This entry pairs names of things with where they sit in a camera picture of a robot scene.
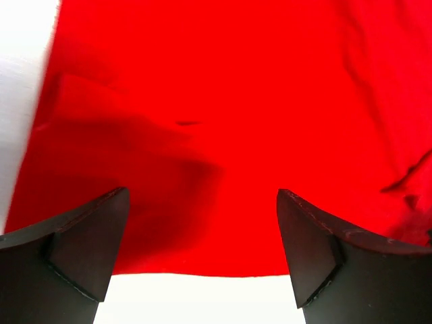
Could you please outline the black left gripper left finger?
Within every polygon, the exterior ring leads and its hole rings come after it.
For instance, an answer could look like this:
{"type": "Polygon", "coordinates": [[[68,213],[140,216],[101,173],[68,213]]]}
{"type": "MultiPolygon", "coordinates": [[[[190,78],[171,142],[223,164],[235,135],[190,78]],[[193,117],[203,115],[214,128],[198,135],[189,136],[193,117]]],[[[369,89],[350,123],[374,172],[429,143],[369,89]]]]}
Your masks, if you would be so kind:
{"type": "Polygon", "coordinates": [[[127,188],[1,236],[1,323],[93,323],[130,210],[127,188]]]}

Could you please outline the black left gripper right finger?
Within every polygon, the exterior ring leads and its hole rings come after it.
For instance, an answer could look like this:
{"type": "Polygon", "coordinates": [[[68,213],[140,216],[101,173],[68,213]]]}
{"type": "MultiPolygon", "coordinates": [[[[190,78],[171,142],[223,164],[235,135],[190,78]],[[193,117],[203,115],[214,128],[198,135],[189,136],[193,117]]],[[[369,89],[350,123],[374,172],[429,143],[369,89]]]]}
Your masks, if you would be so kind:
{"type": "Polygon", "coordinates": [[[307,323],[430,323],[431,249],[327,213],[289,190],[277,219],[307,323]]]}

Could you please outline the red t-shirt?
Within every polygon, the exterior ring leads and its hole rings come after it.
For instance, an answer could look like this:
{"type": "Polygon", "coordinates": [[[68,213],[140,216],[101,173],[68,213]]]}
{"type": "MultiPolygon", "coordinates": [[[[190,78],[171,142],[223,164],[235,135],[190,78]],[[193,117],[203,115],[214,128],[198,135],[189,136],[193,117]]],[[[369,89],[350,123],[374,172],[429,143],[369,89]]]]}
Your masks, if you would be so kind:
{"type": "Polygon", "coordinates": [[[286,274],[280,189],[425,245],[431,2],[63,1],[5,231],[119,186],[116,274],[286,274]]]}

